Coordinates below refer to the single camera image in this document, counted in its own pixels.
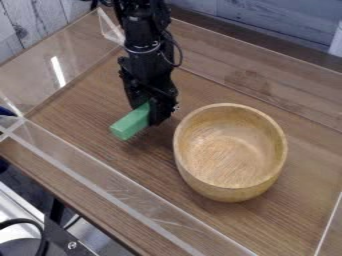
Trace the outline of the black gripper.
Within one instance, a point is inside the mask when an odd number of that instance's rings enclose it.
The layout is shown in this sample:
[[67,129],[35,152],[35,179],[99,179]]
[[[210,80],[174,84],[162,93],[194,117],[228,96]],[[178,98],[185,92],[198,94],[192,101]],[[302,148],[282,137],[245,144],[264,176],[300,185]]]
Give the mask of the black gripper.
[[149,102],[150,125],[158,126],[176,111],[178,89],[172,73],[178,66],[176,50],[126,48],[127,55],[118,59],[119,76],[133,109]]

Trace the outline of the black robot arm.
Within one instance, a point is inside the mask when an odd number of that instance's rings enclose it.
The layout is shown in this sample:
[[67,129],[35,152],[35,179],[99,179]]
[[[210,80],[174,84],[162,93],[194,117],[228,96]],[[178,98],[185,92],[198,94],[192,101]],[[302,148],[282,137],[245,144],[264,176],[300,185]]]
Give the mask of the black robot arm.
[[127,56],[118,58],[119,76],[133,109],[150,107],[149,125],[170,118],[178,104],[172,74],[182,65],[184,52],[169,31],[172,10],[165,0],[91,0],[111,7],[125,32]]

